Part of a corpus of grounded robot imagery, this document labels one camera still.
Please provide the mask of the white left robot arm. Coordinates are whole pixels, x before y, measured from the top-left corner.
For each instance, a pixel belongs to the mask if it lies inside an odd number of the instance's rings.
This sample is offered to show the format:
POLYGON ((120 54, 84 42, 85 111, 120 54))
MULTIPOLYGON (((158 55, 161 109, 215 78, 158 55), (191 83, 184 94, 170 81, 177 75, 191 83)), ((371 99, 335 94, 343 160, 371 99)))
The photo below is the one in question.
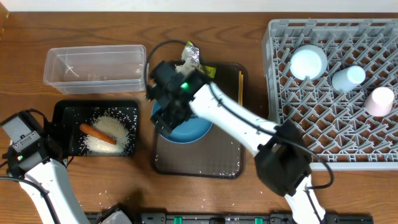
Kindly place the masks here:
POLYGON ((62 151, 42 126, 14 118, 1 127, 12 141, 6 152, 7 176, 1 179, 20 184, 43 223, 89 223, 58 158, 62 151))

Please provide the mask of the dark blue plate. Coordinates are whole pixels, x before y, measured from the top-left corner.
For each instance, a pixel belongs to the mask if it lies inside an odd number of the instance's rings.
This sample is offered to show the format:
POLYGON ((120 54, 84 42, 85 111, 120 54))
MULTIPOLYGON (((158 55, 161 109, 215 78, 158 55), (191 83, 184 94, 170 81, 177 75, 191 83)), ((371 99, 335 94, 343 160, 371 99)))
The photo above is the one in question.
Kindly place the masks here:
POLYGON ((203 118, 192 116, 188 121, 184 121, 177 126, 169 136, 161 136, 173 143, 188 144, 202 138, 212 127, 213 123, 203 118))

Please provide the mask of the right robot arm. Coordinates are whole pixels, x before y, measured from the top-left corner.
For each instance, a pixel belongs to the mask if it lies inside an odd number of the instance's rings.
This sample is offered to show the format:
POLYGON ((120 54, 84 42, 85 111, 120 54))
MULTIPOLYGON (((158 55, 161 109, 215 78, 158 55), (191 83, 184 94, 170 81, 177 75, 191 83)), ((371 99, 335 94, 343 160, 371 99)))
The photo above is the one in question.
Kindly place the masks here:
POLYGON ((197 69, 185 75, 161 62, 150 77, 154 84, 147 87, 147 93, 160 105, 151 121, 160 134, 171 135, 191 116, 213 123, 251 152, 259 180, 286 199, 295 223, 326 222, 326 211, 312 185, 313 154, 294 124, 278 125, 255 115, 197 69))

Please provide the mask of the orange carrot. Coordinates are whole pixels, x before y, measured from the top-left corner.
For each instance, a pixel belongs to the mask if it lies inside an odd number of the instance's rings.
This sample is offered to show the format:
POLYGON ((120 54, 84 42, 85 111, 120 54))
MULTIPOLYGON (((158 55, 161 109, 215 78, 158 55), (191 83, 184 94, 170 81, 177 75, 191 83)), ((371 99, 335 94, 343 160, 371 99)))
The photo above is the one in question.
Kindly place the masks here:
POLYGON ((116 145, 116 141, 113 138, 109 137, 107 134, 95 129, 94 127, 92 127, 88 124, 85 124, 85 123, 80 124, 79 129, 81 132, 83 132, 89 136, 93 136, 94 138, 97 138, 101 141, 116 145))

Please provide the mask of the pile of white rice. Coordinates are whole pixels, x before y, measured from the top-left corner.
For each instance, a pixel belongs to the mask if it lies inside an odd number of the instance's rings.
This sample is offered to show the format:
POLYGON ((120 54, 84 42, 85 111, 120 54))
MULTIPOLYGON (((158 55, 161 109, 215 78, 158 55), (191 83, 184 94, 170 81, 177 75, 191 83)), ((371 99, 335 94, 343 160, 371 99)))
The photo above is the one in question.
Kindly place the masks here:
POLYGON ((92 107, 92 114, 84 119, 86 124, 107 134, 116 145, 80 133, 74 150, 79 156, 130 156, 134 152, 138 125, 138 109, 135 107, 92 107))

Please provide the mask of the light blue bowl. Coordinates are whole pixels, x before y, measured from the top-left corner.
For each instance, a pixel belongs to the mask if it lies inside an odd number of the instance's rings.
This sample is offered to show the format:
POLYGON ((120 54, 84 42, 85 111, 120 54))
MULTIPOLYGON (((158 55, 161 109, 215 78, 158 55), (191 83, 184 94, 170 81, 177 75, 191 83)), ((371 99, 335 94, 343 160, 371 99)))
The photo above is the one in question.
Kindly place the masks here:
POLYGON ((303 45, 294 51, 290 64, 290 72, 295 78, 315 80, 326 72, 327 57, 320 47, 303 45))

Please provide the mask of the light blue cup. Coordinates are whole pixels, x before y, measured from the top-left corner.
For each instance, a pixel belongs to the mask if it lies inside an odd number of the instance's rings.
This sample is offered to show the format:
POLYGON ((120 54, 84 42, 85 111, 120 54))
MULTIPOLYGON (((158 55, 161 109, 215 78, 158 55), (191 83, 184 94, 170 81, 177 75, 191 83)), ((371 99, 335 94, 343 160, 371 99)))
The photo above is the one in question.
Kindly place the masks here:
POLYGON ((366 78, 363 68, 354 65, 336 72, 331 79, 333 88, 340 93, 347 93, 354 90, 366 78))

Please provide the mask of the white pink cup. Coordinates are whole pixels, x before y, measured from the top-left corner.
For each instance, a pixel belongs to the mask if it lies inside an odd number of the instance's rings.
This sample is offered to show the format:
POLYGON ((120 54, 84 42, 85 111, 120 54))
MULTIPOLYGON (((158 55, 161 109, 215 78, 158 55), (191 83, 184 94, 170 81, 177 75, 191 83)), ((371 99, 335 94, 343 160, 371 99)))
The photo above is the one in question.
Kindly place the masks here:
POLYGON ((386 116, 392 110, 394 92, 388 87, 377 87, 368 96, 364 107, 372 116, 386 116))

